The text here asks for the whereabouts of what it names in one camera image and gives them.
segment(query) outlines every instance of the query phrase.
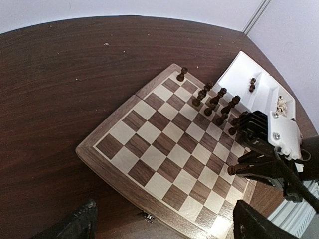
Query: black cable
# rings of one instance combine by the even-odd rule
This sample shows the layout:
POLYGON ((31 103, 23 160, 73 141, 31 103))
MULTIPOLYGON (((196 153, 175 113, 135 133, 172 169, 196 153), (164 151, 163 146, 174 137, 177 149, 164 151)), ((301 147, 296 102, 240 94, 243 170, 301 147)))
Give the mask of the black cable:
POLYGON ((296 160, 295 160, 295 163, 303 164, 303 163, 305 163, 305 162, 310 161, 310 159, 311 159, 311 154, 310 154, 307 150, 304 150, 304 149, 301 148, 301 149, 300 149, 300 152, 306 154, 306 155, 307 155, 307 159, 303 159, 303 160, 301 160, 301 159, 296 159, 296 160))
POLYGON ((294 172, 284 163, 278 154, 278 150, 280 150, 279 147, 274 148, 274 156, 284 179, 294 186, 296 191, 314 208, 316 213, 319 213, 319 200, 309 192, 294 172))

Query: dark chess piece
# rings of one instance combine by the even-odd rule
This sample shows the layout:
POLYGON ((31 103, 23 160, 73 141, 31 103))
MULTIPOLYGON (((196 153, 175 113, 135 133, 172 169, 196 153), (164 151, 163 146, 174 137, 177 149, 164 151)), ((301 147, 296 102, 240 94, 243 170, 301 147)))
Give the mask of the dark chess piece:
POLYGON ((227 118, 228 114, 222 114, 221 117, 216 119, 216 125, 221 126, 227 118))
POLYGON ((252 78, 250 80, 250 86, 249 86, 249 92, 250 93, 252 93, 255 90, 255 88, 256 88, 255 83, 256 83, 256 79, 252 78))
POLYGON ((220 91, 217 93, 217 96, 214 98, 210 99, 209 101, 209 107, 204 110, 204 114, 206 116, 210 116, 213 110, 216 108, 218 105, 219 99, 223 98, 223 96, 227 93, 226 88, 221 88, 220 91))
POLYGON ((178 81, 183 81, 185 79, 185 74, 188 72, 188 69, 186 67, 183 67, 181 69, 181 73, 176 77, 178 81))
POLYGON ((230 134, 230 135, 235 135, 235 133, 237 132, 237 128, 238 128, 238 122, 239 122, 239 119, 240 119, 240 117, 242 117, 242 116, 244 116, 244 115, 246 115, 246 114, 248 114, 248 111, 244 111, 243 113, 241 113, 240 115, 239 115, 239 117, 237 117, 237 118, 234 118, 231 122, 230 122, 230 124, 233 126, 233 127, 231 127, 231 128, 229 128, 228 129, 228 133, 230 134))
POLYGON ((213 83, 208 82, 205 86, 204 89, 198 92, 198 96, 196 99, 192 101, 192 104, 196 107, 200 106, 200 102, 207 96, 207 92, 213 88, 213 83))
POLYGON ((235 108, 235 106, 239 103, 239 101, 240 101, 239 96, 233 97, 231 101, 228 103, 228 106, 225 106, 224 108, 222 108, 220 112, 222 114, 229 114, 230 110, 232 108, 235 108))

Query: white wall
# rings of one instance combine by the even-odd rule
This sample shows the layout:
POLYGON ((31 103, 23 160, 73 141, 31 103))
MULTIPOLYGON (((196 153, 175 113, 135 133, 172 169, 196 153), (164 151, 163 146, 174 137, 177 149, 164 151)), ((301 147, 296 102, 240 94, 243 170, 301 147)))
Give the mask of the white wall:
POLYGON ((292 88, 319 131, 319 1, 273 0, 248 36, 292 88))
POLYGON ((0 0, 0 33, 62 19, 144 15, 243 30, 262 0, 0 0))

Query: screw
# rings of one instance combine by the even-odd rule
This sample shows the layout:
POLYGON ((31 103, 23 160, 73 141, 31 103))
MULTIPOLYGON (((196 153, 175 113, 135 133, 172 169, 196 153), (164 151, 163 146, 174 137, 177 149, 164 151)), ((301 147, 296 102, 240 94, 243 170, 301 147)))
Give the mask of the screw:
POLYGON ((274 117, 275 119, 278 119, 278 118, 279 118, 279 114, 278 114, 277 112, 273 112, 273 117, 274 117))
POLYGON ((280 134, 273 133, 273 137, 274 137, 275 140, 279 140, 280 139, 280 134))

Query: dark wooden table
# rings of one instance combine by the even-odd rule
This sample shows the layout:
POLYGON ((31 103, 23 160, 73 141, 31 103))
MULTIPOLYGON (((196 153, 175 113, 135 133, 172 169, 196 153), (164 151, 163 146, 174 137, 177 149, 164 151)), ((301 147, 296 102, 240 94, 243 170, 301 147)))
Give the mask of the dark wooden table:
MULTIPOLYGON (((97 238, 180 238, 115 192, 75 154, 76 146, 171 63, 216 81, 239 50, 290 93, 241 32, 189 21, 95 17, 0 35, 0 238, 28 238, 87 198, 99 210, 97 238)), ((297 101, 304 136, 316 131, 297 101)), ((268 215, 282 196, 258 184, 252 205, 268 215)))

